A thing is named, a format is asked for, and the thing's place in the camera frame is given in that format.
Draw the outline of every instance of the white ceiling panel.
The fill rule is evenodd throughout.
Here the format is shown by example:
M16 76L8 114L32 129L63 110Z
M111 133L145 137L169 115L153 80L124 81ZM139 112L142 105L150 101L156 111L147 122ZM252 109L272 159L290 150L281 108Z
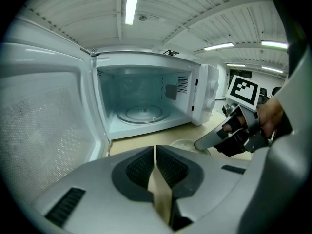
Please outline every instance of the white ceiling panel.
M272 0L138 0L133 25L124 22L126 0L29 0L25 9L85 48L157 45L193 58L250 60L250 68L257 62L288 67L286 51L261 46L262 40L286 42ZM227 42L236 47L203 53Z
M181 34L181 37L175 38L172 44L177 46L183 46L186 49L194 50L195 48L202 49L207 46L207 43L200 37L197 37L189 31L185 31Z

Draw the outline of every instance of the fluorescent light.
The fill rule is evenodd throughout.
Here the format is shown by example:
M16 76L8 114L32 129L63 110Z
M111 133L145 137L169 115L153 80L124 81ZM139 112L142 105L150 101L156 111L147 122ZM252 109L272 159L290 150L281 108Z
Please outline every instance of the fluorescent light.
M132 25L136 13L137 0L127 0L126 4L126 24Z
M274 72L278 72L278 73L283 73L283 71L279 70L279 69L274 69L274 68L269 68L269 67L263 67L263 69L267 69L267 70L271 70L271 71L274 71Z
M230 67L246 67L244 64L226 64L226 65Z
M283 48L283 49L288 48L286 43L277 42L277 41L261 41L261 44L264 46L272 46L272 47Z
M229 43L224 43L224 44L219 44L219 45L215 45L215 46L210 46L205 48L205 50L213 50L213 49L221 49L221 48L227 48L227 47L233 47L233 43L229 42Z

